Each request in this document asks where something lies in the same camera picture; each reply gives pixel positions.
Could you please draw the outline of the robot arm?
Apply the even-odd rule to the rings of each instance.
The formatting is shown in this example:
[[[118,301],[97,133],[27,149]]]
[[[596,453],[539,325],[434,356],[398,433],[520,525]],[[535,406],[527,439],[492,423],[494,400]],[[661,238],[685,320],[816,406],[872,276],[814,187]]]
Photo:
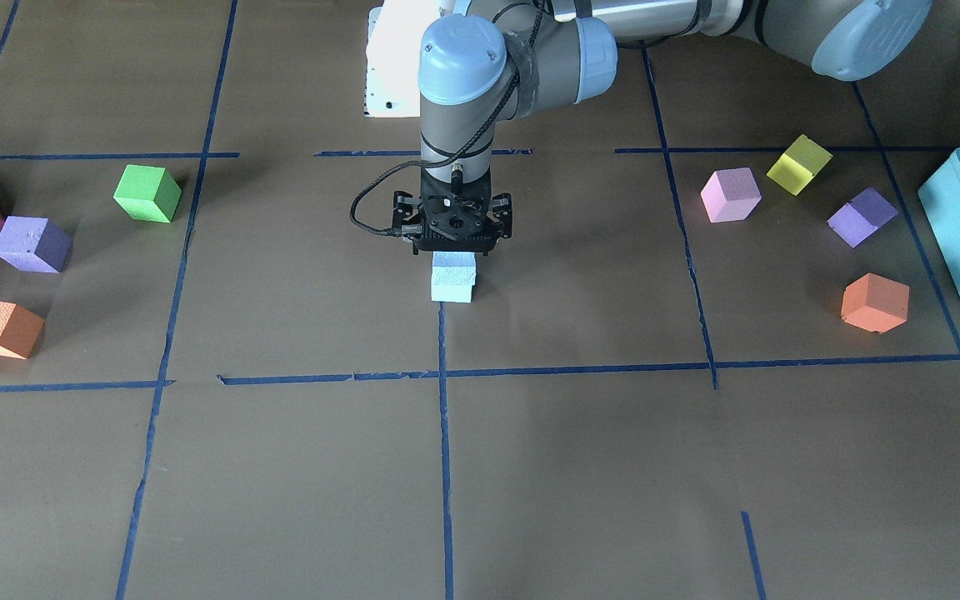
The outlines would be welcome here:
[[[750,39],[841,81],[906,49],[929,1],[457,1],[422,35],[422,196],[491,197],[496,122],[577,105],[616,79],[621,46]]]

